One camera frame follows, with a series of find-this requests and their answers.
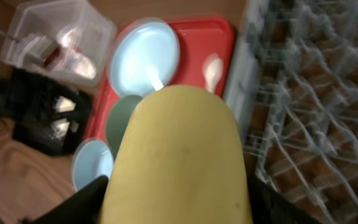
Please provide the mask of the light blue bowl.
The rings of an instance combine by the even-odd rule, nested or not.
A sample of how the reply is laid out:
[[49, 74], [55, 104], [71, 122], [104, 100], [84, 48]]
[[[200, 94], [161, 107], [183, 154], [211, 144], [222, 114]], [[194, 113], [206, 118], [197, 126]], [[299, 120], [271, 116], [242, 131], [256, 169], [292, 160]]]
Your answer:
[[101, 175], [110, 177], [114, 158], [109, 146], [97, 138], [85, 139], [76, 149], [71, 178], [74, 189], [81, 190]]

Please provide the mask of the white napkin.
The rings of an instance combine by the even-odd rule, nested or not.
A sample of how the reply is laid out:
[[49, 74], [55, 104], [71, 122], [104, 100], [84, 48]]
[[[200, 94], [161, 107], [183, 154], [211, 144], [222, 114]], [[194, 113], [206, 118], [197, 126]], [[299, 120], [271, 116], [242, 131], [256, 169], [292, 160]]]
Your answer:
[[82, 29], [75, 26], [66, 26], [58, 32], [57, 40], [62, 52], [57, 68], [86, 80], [92, 80], [96, 77], [96, 66], [78, 46], [82, 32]]

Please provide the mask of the yellow cup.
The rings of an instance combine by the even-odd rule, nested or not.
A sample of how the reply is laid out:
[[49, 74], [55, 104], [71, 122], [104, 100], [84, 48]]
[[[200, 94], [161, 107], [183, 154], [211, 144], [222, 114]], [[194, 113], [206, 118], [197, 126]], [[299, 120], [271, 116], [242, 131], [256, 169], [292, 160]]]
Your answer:
[[220, 97], [173, 85], [127, 125], [100, 223], [251, 223], [237, 121]]

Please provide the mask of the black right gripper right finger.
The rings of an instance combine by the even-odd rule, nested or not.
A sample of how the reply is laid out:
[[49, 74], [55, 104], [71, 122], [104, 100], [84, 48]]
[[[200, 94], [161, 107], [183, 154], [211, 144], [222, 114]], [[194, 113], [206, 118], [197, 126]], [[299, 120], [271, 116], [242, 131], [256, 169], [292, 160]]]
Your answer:
[[248, 180], [255, 224], [319, 224], [256, 177]]

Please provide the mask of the green bowl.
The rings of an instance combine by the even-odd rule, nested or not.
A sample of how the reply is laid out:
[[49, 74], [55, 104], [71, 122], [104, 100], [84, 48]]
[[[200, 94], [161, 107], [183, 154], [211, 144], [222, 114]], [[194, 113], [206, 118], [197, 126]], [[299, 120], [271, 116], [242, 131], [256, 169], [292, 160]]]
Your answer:
[[118, 100], [108, 115], [105, 127], [107, 144], [116, 158], [132, 112], [142, 100], [141, 96], [128, 95]]

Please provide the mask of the light blue plate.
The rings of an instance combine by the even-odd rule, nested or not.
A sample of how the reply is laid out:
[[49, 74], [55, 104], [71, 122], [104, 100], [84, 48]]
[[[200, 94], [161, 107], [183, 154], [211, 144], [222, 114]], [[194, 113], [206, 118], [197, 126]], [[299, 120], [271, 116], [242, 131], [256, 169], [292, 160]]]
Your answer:
[[167, 86], [180, 61], [180, 43], [165, 21], [148, 17], [129, 24], [117, 37], [108, 80], [119, 97], [145, 97]]

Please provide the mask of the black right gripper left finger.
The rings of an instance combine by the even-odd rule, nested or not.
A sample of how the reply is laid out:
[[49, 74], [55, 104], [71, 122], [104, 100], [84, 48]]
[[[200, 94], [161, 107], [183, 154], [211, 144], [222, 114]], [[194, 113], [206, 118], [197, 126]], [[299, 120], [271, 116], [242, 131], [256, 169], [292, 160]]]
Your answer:
[[35, 220], [25, 218], [25, 224], [96, 223], [108, 186], [108, 177], [101, 175], [70, 198]]

